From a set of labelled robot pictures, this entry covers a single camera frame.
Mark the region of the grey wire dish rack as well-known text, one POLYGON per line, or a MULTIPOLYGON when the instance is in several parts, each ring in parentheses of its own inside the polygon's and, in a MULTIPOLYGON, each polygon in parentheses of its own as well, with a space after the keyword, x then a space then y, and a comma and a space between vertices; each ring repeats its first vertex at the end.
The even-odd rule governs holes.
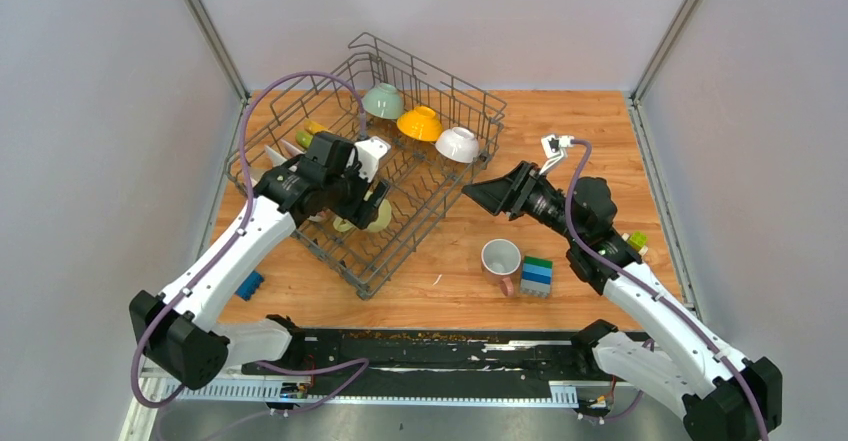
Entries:
POLYGON ((378 179, 388 185, 392 208, 387 228, 378 233, 336 230, 330 220, 305 222, 294 234, 308 258, 336 272, 363 300, 391 279, 420 242, 446 216, 461 188, 486 169, 498 150, 506 103, 442 68, 371 33, 348 45, 349 54, 333 69, 335 80, 302 77, 274 88, 256 108, 246 135, 247 161, 261 170, 269 151, 286 152, 307 122, 355 140, 359 134, 354 90, 365 93, 380 83, 398 89, 404 107, 435 110, 446 129, 469 130, 480 146, 470 164, 449 160, 430 142, 403 135, 393 120, 367 118, 369 134, 387 141, 378 179))

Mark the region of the white bowl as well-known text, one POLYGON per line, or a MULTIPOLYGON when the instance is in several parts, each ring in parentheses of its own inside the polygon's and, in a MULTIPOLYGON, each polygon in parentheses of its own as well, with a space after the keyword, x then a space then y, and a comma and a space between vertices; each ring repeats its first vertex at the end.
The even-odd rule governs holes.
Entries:
POLYGON ((436 150, 445 158, 464 164, 472 163, 480 154, 476 135, 463 127, 452 127, 441 133, 436 150))

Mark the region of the red and teal floral plate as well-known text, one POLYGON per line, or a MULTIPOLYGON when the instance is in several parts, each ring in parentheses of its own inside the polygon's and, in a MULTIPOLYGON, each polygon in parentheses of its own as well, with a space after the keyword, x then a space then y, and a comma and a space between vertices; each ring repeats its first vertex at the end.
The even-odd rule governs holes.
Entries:
POLYGON ((278 151, 276 151, 274 148, 272 148, 269 145, 265 145, 263 147, 263 150, 264 150, 264 154, 269 159, 272 167, 281 166, 287 161, 287 158, 285 156, 283 156, 281 153, 279 153, 278 151))

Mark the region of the green scalloped plate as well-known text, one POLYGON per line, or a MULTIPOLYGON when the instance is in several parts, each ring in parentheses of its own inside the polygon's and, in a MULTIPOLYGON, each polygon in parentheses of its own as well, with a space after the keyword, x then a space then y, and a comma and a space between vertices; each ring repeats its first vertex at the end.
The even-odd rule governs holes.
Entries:
POLYGON ((305 130, 297 131, 295 134, 295 140, 302 149, 306 150, 312 143, 313 135, 305 130))

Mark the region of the yellow bowl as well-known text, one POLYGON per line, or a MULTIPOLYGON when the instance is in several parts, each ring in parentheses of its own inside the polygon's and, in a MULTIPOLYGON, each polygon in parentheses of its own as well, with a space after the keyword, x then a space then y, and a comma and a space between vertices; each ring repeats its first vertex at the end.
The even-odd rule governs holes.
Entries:
POLYGON ((403 135, 424 142, 435 142, 444 131, 437 112, 423 105, 402 114, 396 126, 403 135))

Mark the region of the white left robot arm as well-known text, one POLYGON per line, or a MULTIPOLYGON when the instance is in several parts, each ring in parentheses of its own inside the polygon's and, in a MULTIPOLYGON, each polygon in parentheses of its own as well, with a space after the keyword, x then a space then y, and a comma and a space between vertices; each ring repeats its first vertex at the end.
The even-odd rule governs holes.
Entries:
POLYGON ((242 324, 218 318, 259 263, 310 217, 331 211, 359 229, 375 221, 388 191, 377 173, 390 151, 377 136, 353 142, 322 131, 305 153, 265 171, 232 224, 179 279, 131 301, 143 355, 191 390, 226 367, 257 361, 298 372, 307 350, 291 322, 279 315, 242 324))

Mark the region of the yellow mug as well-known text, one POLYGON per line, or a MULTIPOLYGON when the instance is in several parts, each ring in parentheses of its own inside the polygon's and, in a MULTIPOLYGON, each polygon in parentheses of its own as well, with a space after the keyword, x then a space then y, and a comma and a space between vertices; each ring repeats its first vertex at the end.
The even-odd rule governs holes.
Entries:
MULTIPOLYGON (((369 233, 377 233, 388 227, 392 220, 392 205, 389 200, 384 199, 377 210, 376 218, 370 222, 365 228, 366 232, 369 233)), ((346 233, 351 230, 355 230, 356 226, 339 216, 337 216, 333 223, 333 228, 339 233, 346 233)))

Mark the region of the yellow polka dot plate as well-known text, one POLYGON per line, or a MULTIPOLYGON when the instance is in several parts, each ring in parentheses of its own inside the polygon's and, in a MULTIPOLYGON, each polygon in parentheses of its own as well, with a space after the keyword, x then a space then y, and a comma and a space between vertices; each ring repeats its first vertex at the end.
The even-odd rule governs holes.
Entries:
POLYGON ((312 120, 306 120, 304 122, 304 129, 311 135, 315 135, 317 133, 328 130, 328 128, 322 125, 321 123, 312 120))

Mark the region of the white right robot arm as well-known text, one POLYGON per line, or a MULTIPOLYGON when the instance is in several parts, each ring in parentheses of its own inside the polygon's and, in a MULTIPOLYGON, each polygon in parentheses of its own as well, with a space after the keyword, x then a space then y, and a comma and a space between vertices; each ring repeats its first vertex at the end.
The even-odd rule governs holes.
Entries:
POLYGON ((783 420, 783 375, 710 331, 653 274, 618 233, 605 179, 583 176, 554 188, 539 167, 520 162, 508 174, 468 184, 464 195, 492 215, 528 215, 562 235, 572 271, 635 321, 658 344, 652 351, 599 319, 575 337, 571 364, 584 378, 605 372, 663 404, 693 440, 761 440, 783 420))

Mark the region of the pink mug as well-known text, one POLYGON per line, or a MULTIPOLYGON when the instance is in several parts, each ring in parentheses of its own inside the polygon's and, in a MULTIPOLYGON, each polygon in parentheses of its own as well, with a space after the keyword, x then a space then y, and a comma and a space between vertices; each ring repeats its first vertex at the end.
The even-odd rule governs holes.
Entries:
POLYGON ((516 296, 522 256, 517 245, 506 239, 488 241, 481 249, 483 275, 496 285, 505 297, 516 296))

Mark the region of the teal and yellow bowls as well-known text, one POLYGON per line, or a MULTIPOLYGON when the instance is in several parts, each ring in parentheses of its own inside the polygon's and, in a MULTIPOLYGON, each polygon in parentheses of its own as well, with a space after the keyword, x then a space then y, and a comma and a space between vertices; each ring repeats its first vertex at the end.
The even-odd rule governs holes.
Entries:
POLYGON ((401 92, 392 84, 377 83, 363 96, 365 111, 377 118, 397 120, 405 113, 401 92))

